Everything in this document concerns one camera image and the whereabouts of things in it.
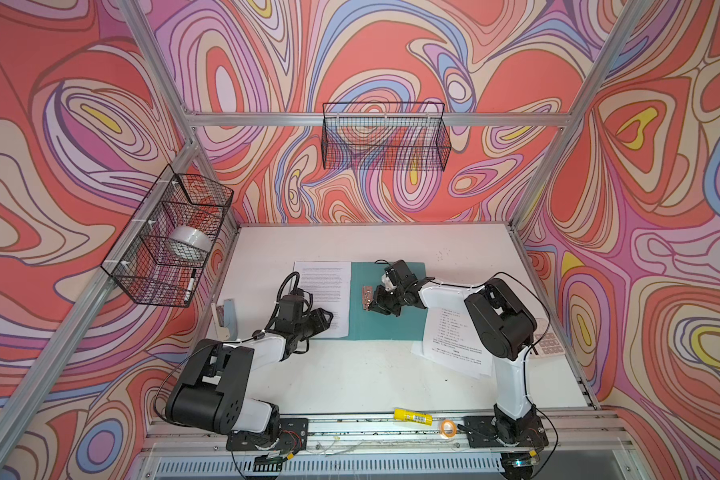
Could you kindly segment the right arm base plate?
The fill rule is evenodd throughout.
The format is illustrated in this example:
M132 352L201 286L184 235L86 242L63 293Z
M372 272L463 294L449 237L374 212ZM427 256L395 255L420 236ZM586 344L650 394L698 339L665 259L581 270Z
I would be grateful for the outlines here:
M541 451L549 438L540 417L530 411L518 420L502 416L467 416L457 425L471 448L510 448Z

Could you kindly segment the metal folder clip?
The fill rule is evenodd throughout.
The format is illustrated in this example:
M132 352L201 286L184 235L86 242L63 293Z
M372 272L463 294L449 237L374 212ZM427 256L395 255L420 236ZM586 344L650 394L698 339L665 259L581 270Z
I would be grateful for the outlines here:
M362 287L362 308L365 311L369 310L369 307L373 301L374 297L374 288L372 286L363 286Z

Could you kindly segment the teal paper folder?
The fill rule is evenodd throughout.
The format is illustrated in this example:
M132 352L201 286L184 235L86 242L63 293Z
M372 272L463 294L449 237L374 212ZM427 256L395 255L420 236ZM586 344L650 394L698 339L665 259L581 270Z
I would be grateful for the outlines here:
M352 262L349 286L348 318L335 315L330 329L319 340L394 340L421 341L424 336L425 310L405 307L399 316L383 315L364 308L363 289L371 292L381 284L385 266L373 262Z

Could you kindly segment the white paper sheets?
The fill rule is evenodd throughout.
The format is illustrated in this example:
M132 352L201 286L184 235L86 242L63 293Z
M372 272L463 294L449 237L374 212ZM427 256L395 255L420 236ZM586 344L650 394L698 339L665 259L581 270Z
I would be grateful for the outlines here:
M412 353L474 378L491 377L493 355L482 345L464 305L428 310L423 340Z

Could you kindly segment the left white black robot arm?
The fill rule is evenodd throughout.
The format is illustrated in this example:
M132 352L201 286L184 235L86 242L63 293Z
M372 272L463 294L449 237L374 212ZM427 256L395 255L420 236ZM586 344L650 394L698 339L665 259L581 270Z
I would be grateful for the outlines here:
M327 331L334 314L315 307L297 288L278 298L266 326L237 342L201 341L168 396L163 417L171 424L220 435L253 434L271 444L282 432L279 407L248 396L253 372L305 354L310 340Z

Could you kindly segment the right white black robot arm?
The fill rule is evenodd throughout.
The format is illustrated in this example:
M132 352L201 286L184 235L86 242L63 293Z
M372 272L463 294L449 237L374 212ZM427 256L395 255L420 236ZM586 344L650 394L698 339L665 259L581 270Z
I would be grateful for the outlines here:
M497 273L477 285L459 285L434 277L419 278L399 260L384 269L369 309L398 316L405 307L465 312L482 348L495 359L497 400L493 432L498 442L514 446L535 428L538 410L532 402L526 374L528 355L535 348L538 322Z

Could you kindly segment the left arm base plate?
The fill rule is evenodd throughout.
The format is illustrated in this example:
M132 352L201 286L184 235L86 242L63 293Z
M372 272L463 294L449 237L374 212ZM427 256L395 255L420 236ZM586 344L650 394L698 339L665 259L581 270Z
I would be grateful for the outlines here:
M226 449L230 452L298 453L308 446L309 419L286 417L271 423L264 432L233 432Z

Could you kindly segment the printed white paper sheet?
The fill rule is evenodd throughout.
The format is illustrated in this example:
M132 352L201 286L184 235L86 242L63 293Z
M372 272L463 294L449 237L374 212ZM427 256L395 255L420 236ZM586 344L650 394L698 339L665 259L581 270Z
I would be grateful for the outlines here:
M333 314L328 330L320 338L344 339L350 333L351 262L295 262L300 287L313 295L314 306Z

